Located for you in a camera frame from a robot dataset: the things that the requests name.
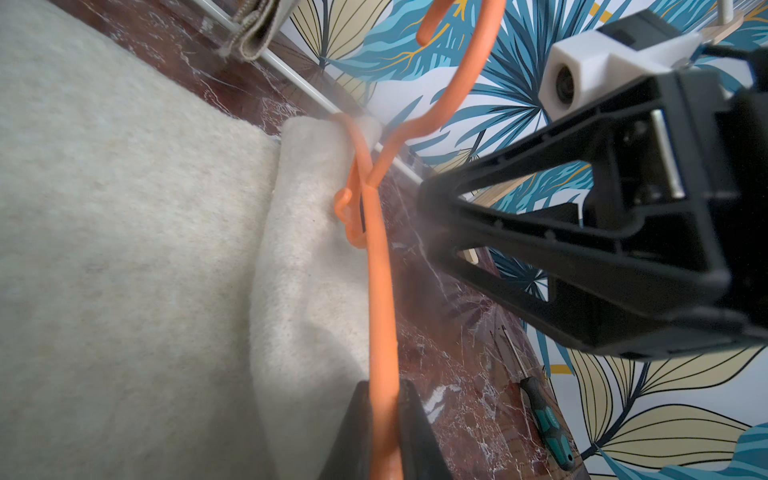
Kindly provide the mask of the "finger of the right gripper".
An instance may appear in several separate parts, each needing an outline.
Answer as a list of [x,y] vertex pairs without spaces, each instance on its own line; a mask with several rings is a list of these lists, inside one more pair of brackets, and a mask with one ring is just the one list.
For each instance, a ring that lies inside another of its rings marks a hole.
[[767,345],[765,337],[740,335],[714,325],[645,318],[559,279],[550,282],[548,301],[538,299],[460,259],[458,245],[451,239],[431,245],[431,262],[557,343],[584,353],[653,361]]

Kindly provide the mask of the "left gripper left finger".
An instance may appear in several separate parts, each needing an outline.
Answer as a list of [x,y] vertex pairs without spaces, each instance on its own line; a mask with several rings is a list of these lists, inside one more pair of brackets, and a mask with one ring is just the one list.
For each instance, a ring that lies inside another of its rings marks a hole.
[[369,480],[373,450],[373,412],[369,382],[359,382],[339,427],[320,480]]

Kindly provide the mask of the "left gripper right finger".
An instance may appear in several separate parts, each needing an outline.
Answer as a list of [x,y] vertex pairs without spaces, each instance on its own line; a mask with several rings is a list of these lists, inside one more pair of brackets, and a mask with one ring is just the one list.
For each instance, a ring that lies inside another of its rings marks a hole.
[[400,381],[399,446],[405,480],[451,480],[452,475],[424,411],[415,385]]

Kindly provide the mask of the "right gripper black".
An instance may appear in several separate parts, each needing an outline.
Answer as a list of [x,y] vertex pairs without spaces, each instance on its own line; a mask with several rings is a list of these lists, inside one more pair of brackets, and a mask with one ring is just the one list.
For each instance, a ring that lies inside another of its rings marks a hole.
[[767,50],[715,47],[713,54],[745,62],[752,86],[731,97],[712,71],[633,80],[428,180],[419,214],[462,234],[496,228],[534,236],[552,227],[608,240],[707,240],[716,204],[732,196],[721,131],[739,193],[728,240],[734,294],[754,323],[765,324]]

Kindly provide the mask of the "orange plastic hanger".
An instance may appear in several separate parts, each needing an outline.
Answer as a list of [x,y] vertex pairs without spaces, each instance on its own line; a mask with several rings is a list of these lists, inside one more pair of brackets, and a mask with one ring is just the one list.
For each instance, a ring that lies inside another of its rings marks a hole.
[[371,430],[367,437],[370,479],[403,479],[405,456],[400,437],[398,341],[392,274],[379,186],[406,141],[424,137],[443,126],[477,81],[497,38],[506,4],[482,3],[467,50],[442,96],[422,116],[398,126],[377,159],[356,122],[345,114],[335,120],[346,129],[354,148],[347,183],[334,196],[334,211],[348,242],[367,253],[369,280],[369,381]]

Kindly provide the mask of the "beige wool scarf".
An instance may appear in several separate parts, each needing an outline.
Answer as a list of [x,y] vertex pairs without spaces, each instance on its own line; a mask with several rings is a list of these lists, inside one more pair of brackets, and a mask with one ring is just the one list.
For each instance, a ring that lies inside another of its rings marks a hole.
[[279,140],[1,5],[1,475],[315,479],[368,370],[340,125]]

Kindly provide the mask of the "brown plaid scarf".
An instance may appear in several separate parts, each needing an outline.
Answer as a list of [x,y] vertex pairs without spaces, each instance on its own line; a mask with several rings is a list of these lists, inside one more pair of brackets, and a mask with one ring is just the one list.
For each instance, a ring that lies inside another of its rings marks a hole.
[[220,50],[225,58],[255,61],[288,20],[296,0],[246,0],[239,3],[233,22],[235,31]]

